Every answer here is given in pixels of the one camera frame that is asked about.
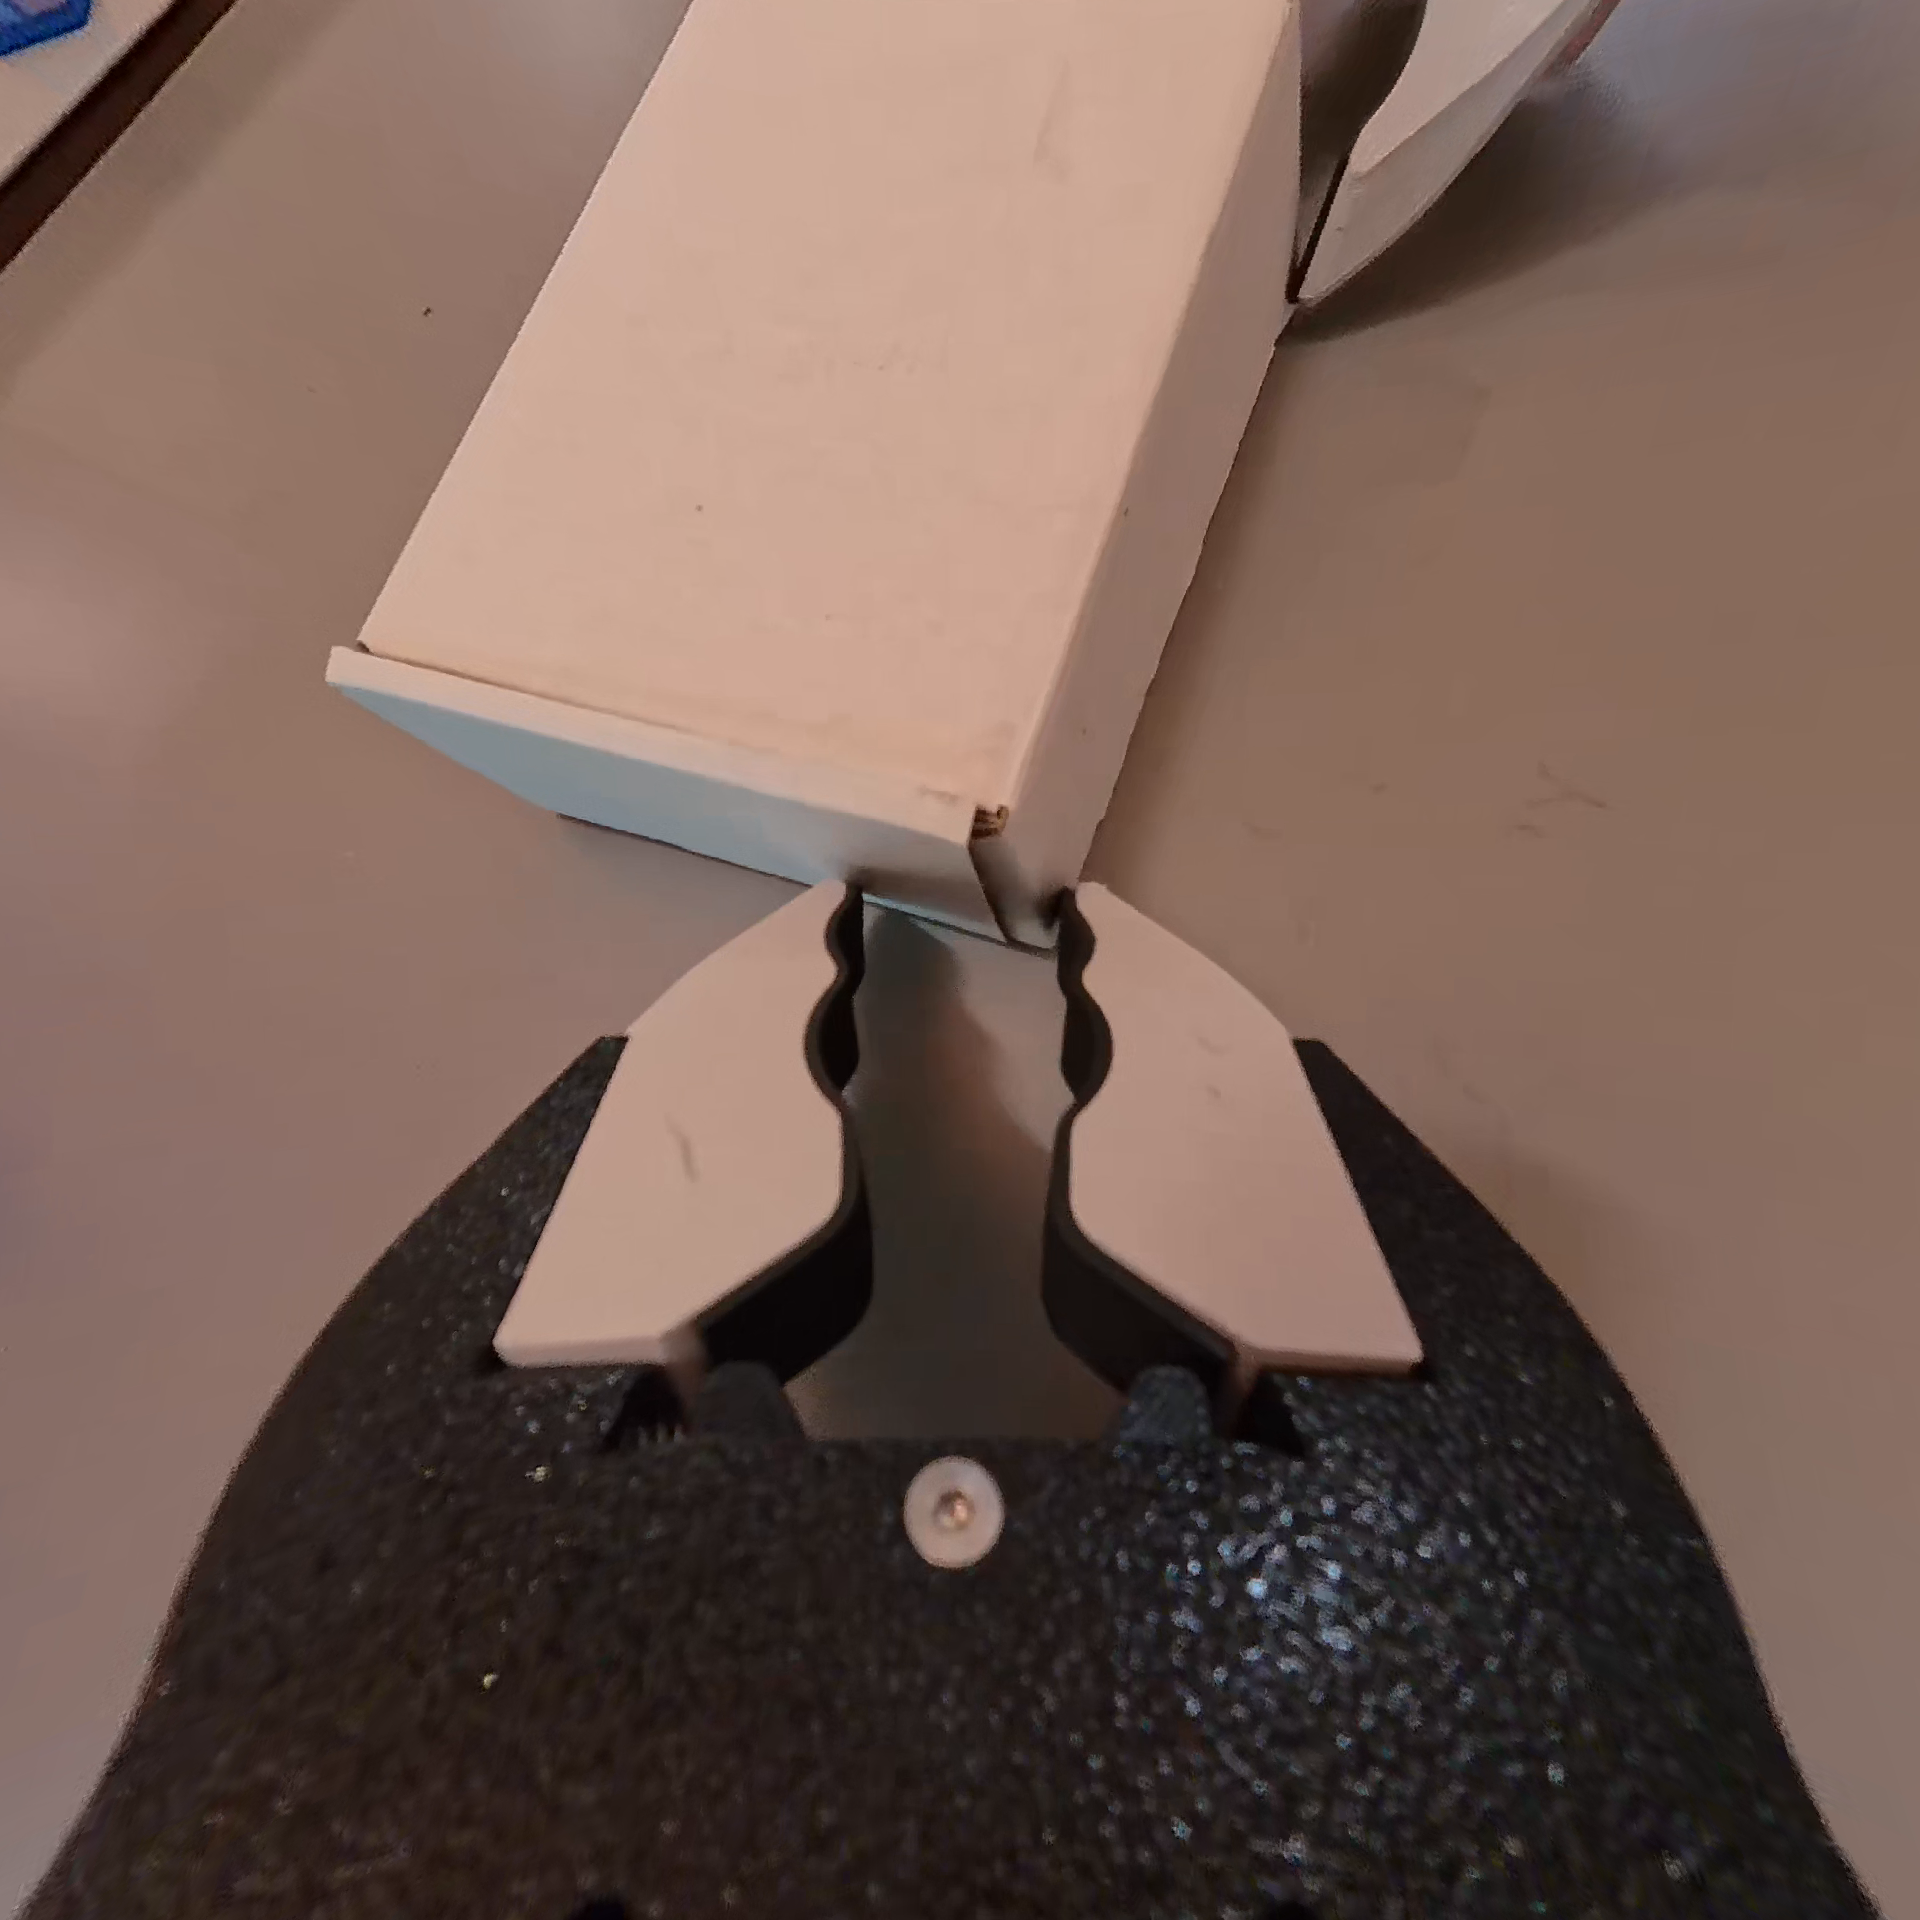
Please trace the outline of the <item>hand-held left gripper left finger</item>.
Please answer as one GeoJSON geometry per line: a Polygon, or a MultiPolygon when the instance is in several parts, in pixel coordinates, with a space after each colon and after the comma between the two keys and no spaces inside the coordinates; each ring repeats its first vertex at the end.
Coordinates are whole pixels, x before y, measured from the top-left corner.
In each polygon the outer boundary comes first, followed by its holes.
{"type": "Polygon", "coordinates": [[[853,1335],[873,1302],[847,1106],[863,918],[853,882],[814,886],[631,1023],[493,1331],[501,1362],[790,1384],[853,1335]]]}

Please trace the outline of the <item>white cardboard box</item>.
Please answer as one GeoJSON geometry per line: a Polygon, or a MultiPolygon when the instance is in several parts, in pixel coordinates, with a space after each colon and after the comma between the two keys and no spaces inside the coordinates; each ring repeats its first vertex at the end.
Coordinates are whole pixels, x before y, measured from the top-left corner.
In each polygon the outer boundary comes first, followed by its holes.
{"type": "Polygon", "coordinates": [[[1294,4],[690,4],[326,683],[1052,944],[1287,321],[1294,4]]]}

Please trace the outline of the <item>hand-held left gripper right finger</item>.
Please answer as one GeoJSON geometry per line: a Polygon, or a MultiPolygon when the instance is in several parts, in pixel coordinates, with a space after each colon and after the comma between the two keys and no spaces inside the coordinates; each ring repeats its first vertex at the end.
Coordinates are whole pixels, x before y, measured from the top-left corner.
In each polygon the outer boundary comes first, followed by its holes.
{"type": "Polygon", "coordinates": [[[1255,1419],[1270,1376],[1417,1376],[1282,1020],[1100,882],[1060,899],[1058,986],[1041,1308],[1066,1353],[1119,1394],[1183,1372],[1217,1419],[1255,1419]]]}

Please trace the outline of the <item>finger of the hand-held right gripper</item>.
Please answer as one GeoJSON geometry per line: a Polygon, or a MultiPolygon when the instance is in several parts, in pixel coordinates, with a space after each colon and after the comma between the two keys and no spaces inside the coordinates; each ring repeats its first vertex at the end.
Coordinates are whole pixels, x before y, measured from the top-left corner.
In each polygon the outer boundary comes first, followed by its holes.
{"type": "Polygon", "coordinates": [[[1389,251],[1607,16],[1605,2],[1358,4],[1308,84],[1318,153],[1303,159],[1289,302],[1318,306],[1389,251]]]}

